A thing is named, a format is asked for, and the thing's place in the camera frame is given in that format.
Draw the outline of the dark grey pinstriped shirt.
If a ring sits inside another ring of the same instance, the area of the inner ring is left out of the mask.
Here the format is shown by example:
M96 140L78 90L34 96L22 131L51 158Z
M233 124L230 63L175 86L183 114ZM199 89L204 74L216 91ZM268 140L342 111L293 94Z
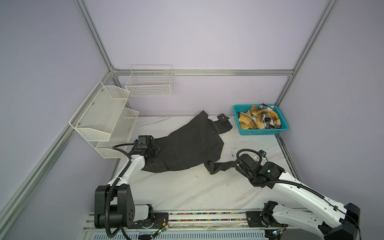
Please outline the dark grey pinstriped shirt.
M235 167L235 162L219 163L224 142L220 134L233 128L229 118L218 115L217 121L209 119L201 111L190 122L166 137L155 139L161 150L149 160L143 170L151 173L183 171L198 165L204 165L211 175Z

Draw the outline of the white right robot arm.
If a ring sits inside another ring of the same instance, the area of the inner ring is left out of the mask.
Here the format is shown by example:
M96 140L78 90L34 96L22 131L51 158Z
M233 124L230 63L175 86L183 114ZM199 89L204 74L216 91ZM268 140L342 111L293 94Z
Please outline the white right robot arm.
M300 211L275 201L268 201L257 217L247 213L249 222L263 227L292 226L313 233L323 240L360 240L360 213L358 206L334 201L308 187L279 165L263 160L264 151L254 151L258 160L249 154L250 149L239 150L235 168L253 187L270 188L284 194L307 210Z

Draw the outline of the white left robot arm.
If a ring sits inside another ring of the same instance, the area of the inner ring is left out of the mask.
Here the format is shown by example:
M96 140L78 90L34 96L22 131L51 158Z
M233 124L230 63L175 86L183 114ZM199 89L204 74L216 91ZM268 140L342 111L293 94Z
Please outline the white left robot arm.
M121 149L132 146L129 152ZM130 178L140 172L149 160L161 150L156 144L121 144L113 146L128 159L117 175L95 191L94 225L107 232L116 228L150 228L154 224L152 205L136 205L130 187Z

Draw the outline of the teal plastic basket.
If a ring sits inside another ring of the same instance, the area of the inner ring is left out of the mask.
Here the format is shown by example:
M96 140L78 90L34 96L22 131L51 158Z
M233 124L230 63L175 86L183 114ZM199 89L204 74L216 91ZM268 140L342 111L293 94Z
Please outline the teal plastic basket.
M240 135L242 135L242 136L277 135L278 133L280 133L282 131L286 131L286 130L289 129L288 123L287 123L286 119L284 118L282 112L275 105L267 105L267 106L275 107L275 111L279 115L279 117L281 119L281 122L282 122L282 127L280 129L267 129L267 130L244 130L244 129L242 129L240 124L239 124L238 113L240 113L240 112L246 113L252 106L253 105L235 105L233 107L234 114L235 114L235 121L236 121L236 124L237 124L237 126L239 128Z

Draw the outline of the white mesh two-tier shelf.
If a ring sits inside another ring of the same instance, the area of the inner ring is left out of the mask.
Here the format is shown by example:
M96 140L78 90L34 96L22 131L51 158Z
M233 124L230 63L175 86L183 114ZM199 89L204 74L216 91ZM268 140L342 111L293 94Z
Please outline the white mesh two-tier shelf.
M104 159L120 159L113 146L130 141L139 112L128 108L130 91L98 82L69 125Z

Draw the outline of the yellow plaid shirt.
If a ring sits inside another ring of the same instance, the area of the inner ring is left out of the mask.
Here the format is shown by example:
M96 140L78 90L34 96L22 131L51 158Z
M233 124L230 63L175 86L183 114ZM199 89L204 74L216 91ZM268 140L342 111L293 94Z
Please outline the yellow plaid shirt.
M238 113L239 124L244 130L280 129L282 122L275 107L261 104L253 105L246 113Z

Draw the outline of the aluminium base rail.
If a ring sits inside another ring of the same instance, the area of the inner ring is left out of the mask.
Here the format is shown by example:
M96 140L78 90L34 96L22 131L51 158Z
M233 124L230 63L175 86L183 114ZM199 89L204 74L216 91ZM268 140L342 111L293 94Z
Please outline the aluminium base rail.
M279 240L290 228L327 239L344 216L332 207L312 213L272 204L254 210L151 211L149 219L109 231L91 213L82 240Z

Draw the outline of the aluminium frame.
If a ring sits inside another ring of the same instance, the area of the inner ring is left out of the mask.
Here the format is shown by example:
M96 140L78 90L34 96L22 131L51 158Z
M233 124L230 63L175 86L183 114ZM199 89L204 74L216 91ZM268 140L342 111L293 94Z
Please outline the aluminium frame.
M101 79L101 82L104 84L109 80L113 79L117 76L126 76L131 73L130 70L123 69L113 69L109 58L107 57L107 53L102 44L102 40L100 35L96 30L96 26L94 21L92 20L89 9L86 5L85 1L75 1L75 6L79 11L80 16L85 23L88 32L91 35L91 38L96 45L99 54L101 54L103 61L105 62L108 70ZM317 20L313 31L308 38L297 63L295 64L292 70L174 70L173 73L175 76L287 76L289 79L285 83L282 92L280 93L277 104L280 104L289 88L291 87L295 77L299 73L302 65L304 64L307 56L310 51L313 49L316 40L318 39L321 31L323 30L326 22L332 15L335 7L337 6L338 1L327 1L322 13ZM20 214L29 203L30 198L36 191L37 187L42 183L44 178L51 171L52 167L55 165L60 155L64 151L65 147L71 140L75 132L74 127L71 124L67 124L64 130L60 133L58 138L51 145L49 150L40 160L40 162L36 165L31 174L26 178L23 184L20 186L18 191L9 201L7 206L1 213L1 238L3 239L8 231L12 228L14 223L19 218Z

